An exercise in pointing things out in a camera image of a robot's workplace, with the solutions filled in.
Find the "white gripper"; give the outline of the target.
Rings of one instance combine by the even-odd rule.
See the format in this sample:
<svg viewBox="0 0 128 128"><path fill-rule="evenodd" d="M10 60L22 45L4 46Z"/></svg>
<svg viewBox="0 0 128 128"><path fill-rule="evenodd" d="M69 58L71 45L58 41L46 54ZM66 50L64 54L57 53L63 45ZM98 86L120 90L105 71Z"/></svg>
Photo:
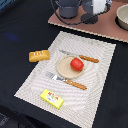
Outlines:
<svg viewBox="0 0 128 128"><path fill-rule="evenodd" d="M106 0L92 0L93 13L98 14L105 10Z"/></svg>

